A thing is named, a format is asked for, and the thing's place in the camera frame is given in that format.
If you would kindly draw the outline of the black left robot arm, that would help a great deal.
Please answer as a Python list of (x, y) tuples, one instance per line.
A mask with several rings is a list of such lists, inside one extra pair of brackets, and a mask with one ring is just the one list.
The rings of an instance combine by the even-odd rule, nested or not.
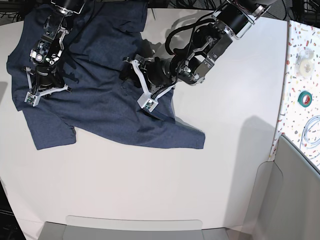
[(137, 88), (146, 85), (152, 95), (163, 93), (178, 81), (188, 85), (203, 81), (233, 39), (240, 39), (238, 34), (245, 33), (272, 4), (272, 0), (225, 0), (216, 11), (167, 36), (164, 47), (170, 58), (136, 54), (137, 70), (132, 59), (124, 58), (120, 79), (133, 81)]

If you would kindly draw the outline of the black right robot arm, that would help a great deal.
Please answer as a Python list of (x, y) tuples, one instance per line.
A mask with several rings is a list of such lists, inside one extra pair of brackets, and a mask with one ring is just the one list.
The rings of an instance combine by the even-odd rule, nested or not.
[(28, 72), (33, 80), (30, 89), (63, 88), (65, 82), (59, 76), (57, 66), (65, 50), (64, 38), (73, 28), (73, 17), (82, 12), (85, 0), (52, 0), (53, 13), (43, 24), (43, 35), (30, 51), (35, 69)]

